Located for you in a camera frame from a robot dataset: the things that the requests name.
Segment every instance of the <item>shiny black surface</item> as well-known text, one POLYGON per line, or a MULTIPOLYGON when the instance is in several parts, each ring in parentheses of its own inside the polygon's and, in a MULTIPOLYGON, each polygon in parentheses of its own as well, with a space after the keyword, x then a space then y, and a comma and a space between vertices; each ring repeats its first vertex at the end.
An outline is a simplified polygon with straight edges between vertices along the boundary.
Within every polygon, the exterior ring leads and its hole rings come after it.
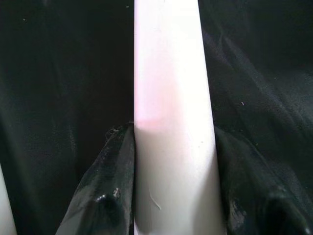
POLYGON ((83 176, 56 235, 133 234, 133 183, 134 128, 128 125, 116 130, 83 176))

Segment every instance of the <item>crumpled black material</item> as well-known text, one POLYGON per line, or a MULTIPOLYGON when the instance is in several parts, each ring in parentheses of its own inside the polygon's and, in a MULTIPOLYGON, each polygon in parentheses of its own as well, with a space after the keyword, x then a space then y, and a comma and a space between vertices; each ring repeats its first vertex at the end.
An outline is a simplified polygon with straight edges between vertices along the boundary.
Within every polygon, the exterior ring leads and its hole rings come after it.
POLYGON ((106 132, 133 119, 133 51, 131 0, 0 1, 0 163, 18 234, 55 234, 106 132))
POLYGON ((228 234, 312 234, 313 3, 199 7, 228 234))
POLYGON ((115 130, 79 183, 56 235, 134 234, 134 126, 115 130))

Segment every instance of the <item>white cylinder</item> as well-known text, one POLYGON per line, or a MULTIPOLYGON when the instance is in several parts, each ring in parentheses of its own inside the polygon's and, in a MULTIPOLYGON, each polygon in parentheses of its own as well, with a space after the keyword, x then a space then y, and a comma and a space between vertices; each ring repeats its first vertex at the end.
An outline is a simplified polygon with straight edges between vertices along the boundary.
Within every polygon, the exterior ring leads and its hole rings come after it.
POLYGON ((0 234, 16 235, 15 224, 0 166, 0 234))
POLYGON ((223 234, 197 0, 135 0, 134 105, 139 234, 223 234))

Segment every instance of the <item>white pipe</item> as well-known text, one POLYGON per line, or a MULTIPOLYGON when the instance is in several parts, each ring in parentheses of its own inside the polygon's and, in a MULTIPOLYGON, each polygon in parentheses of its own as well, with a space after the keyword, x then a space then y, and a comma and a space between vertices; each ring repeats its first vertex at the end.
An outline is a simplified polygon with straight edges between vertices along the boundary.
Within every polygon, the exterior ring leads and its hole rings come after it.
POLYGON ((223 234, 197 0, 135 0, 134 86, 139 234, 223 234))
POLYGON ((15 224, 0 166, 0 234, 16 235, 15 224))

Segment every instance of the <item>white object edge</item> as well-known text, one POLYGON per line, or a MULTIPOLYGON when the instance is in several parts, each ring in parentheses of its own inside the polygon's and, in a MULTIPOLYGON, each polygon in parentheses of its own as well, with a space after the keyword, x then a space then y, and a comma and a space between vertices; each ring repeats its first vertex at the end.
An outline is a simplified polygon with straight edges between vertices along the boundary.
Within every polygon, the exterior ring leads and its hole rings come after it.
POLYGON ((0 166, 0 234, 16 235, 15 224, 0 166))

